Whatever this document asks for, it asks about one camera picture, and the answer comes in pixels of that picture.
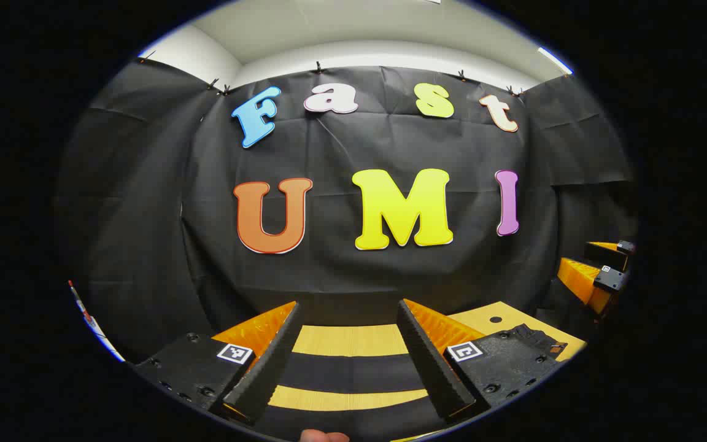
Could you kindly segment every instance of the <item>orange letter u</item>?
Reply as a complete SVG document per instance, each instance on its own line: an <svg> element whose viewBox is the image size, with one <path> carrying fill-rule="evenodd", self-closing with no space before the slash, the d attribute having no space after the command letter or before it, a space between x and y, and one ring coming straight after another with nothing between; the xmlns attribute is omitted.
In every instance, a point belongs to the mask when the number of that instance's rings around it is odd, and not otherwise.
<svg viewBox="0 0 707 442"><path fill-rule="evenodd" d="M285 229L272 235L263 231L261 211L263 197L269 193L265 182L244 182L233 188L239 200L236 230L239 240L256 254L285 254L295 249L304 238L305 196L312 188L307 178L284 179L278 187L285 193Z"/></svg>

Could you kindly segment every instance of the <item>yellow letter m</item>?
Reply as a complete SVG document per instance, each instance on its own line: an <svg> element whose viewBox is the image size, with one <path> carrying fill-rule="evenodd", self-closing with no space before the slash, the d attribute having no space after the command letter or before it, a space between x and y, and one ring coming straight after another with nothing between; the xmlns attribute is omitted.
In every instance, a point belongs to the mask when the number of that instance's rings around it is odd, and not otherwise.
<svg viewBox="0 0 707 442"><path fill-rule="evenodd" d="M356 238L360 250L379 250L389 246L381 230L381 217L387 221L395 240L405 246L420 219L413 237L419 246L440 246L452 242L446 222L446 184L449 174L440 169L424 169L416 174L408 198L386 171L367 170L353 174L353 184L361 188L362 233Z"/></svg>

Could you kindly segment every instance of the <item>foam letter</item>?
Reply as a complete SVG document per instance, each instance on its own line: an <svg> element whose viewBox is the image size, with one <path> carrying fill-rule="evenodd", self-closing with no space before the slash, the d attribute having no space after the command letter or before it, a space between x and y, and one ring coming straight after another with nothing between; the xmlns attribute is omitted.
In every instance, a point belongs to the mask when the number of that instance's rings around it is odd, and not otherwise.
<svg viewBox="0 0 707 442"><path fill-rule="evenodd" d="M517 222L517 174L513 171L497 171L496 181L501 188L501 222L498 224L500 237L517 232L520 223Z"/></svg>
<svg viewBox="0 0 707 442"><path fill-rule="evenodd" d="M307 178L284 179L278 187L285 193L285 229L278 235L267 234L261 224L263 196L269 193L265 182L244 182L233 188L239 200L236 231L245 247L256 254L285 254L304 238L305 196L312 188Z"/></svg>
<svg viewBox="0 0 707 442"><path fill-rule="evenodd" d="M495 95L483 97L479 100L479 103L482 104L482 106L487 106L487 109L490 111L490 116L493 117L493 122L495 122L496 126L502 129L502 131L517 131L517 123L507 118L506 111L509 110L508 104L499 101Z"/></svg>
<svg viewBox="0 0 707 442"><path fill-rule="evenodd" d="M449 92L437 84L419 83L413 88L413 93L419 100L416 100L416 107L420 112L430 117L449 118L454 114L454 106L446 98Z"/></svg>
<svg viewBox="0 0 707 442"><path fill-rule="evenodd" d="M359 104L353 102L356 89L348 84L322 84L312 88L312 93L315 95L305 100L305 109L311 112L351 113L359 108Z"/></svg>
<svg viewBox="0 0 707 442"><path fill-rule="evenodd" d="M274 123L271 121L266 123L263 120L263 116L274 117L277 115L277 104L270 100L270 98L277 97L277 95L280 95L280 88L272 86L234 109L231 117L239 119L239 124L242 125L242 130L244 131L243 148L250 147L274 130Z"/></svg>
<svg viewBox="0 0 707 442"><path fill-rule="evenodd" d="M361 188L362 233L356 238L357 249L379 250L389 246L389 237L381 230L381 217L387 221L400 246L408 243L417 218L420 218L420 228L413 237L416 244L440 246L452 242L454 235L446 223L449 174L445 171L420 171L408 198L404 198L386 171L359 171L352 179L353 184Z"/></svg>

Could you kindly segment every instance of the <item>blue letter f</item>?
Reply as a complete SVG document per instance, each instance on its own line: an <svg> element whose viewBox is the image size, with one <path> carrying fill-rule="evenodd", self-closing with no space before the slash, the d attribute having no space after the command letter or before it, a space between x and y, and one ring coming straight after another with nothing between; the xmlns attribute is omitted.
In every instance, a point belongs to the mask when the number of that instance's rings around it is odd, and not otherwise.
<svg viewBox="0 0 707 442"><path fill-rule="evenodd" d="M245 101L231 114L231 117L238 118L239 124L242 125L242 130L244 131L243 148L250 147L274 130L274 123L271 121L265 123L263 116L274 117L277 115L277 106L274 101L270 100L270 98L277 97L277 95L280 95L280 88L276 86L269 87L264 92ZM263 104L259 108L258 103L260 101L263 101Z"/></svg>

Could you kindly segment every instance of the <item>white wall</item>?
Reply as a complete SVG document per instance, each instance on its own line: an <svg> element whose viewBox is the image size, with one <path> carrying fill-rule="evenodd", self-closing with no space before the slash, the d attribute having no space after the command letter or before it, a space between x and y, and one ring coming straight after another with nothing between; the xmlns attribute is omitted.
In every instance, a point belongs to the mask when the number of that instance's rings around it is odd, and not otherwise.
<svg viewBox="0 0 707 442"><path fill-rule="evenodd" d="M207 83L219 79L215 87L231 84L242 64L220 43L193 25L183 26L152 43L140 56L156 50L150 60L179 68Z"/></svg>
<svg viewBox="0 0 707 442"><path fill-rule="evenodd" d="M426 69L457 75L464 71L466 78L516 90L527 90L541 83L522 72L472 53L416 42L384 40L357 40L325 43L297 48L245 64L233 79L233 87L259 79L282 76L291 72L316 68L343 66L393 66Z"/></svg>

